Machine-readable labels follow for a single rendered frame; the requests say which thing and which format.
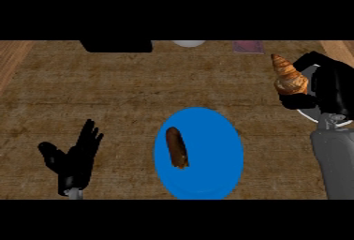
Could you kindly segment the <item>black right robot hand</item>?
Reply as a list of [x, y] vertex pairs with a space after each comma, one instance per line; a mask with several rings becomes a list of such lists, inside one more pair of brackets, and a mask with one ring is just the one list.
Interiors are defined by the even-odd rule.
[[289, 110], [320, 107], [322, 113], [341, 114], [346, 120], [354, 121], [354, 67], [319, 52], [307, 53], [294, 64], [298, 71], [315, 65], [319, 65], [312, 76], [316, 95], [281, 95], [282, 105]]

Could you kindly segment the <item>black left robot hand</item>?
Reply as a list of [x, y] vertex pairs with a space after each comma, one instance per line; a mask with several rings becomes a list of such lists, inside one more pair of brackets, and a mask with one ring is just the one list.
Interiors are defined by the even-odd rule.
[[67, 153], [51, 142], [42, 142], [37, 146], [46, 166], [58, 175], [58, 194], [64, 197], [68, 197], [64, 193], [67, 189], [79, 188], [83, 191], [89, 186], [104, 138], [99, 130], [95, 121], [89, 119], [79, 134], [77, 144]]

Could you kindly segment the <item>golden brown croissant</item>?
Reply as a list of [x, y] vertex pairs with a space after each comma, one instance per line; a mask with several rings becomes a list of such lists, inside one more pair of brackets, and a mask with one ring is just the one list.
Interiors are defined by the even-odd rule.
[[297, 70], [294, 64], [279, 55], [272, 55], [276, 72], [275, 87], [282, 95], [306, 94], [309, 79]]

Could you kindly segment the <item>blue oval plate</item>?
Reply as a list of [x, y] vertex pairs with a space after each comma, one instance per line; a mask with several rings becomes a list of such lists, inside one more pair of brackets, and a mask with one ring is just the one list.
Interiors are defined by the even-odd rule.
[[[167, 129], [180, 130], [188, 166], [171, 164]], [[244, 173], [244, 143], [226, 116], [202, 107], [185, 108], [166, 120], [155, 137], [155, 170], [166, 189], [179, 199], [220, 200], [238, 186]]]

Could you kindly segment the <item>dark brown bread stick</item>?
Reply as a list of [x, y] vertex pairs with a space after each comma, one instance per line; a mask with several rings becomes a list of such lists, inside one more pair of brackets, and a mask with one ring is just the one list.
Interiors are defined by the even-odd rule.
[[170, 153], [171, 165], [180, 169], [185, 169], [189, 165], [189, 154], [183, 136], [176, 127], [170, 127], [166, 131], [166, 143]]

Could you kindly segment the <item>purple pink box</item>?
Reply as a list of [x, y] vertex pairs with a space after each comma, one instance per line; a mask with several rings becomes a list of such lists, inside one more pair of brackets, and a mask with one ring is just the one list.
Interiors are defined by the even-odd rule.
[[232, 43], [232, 50], [236, 53], [264, 54], [263, 42], [260, 40], [236, 40]]

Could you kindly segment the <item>white round bowl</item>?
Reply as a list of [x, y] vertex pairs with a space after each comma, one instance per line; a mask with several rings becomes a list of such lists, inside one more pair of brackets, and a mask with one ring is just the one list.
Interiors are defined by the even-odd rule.
[[201, 46], [207, 41], [205, 40], [173, 40], [173, 43], [182, 47], [194, 48]]

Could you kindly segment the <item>black appliance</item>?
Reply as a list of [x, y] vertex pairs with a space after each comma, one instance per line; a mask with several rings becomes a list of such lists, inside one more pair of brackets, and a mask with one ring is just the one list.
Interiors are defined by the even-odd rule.
[[81, 45], [90, 53], [151, 53], [149, 40], [83, 40]]

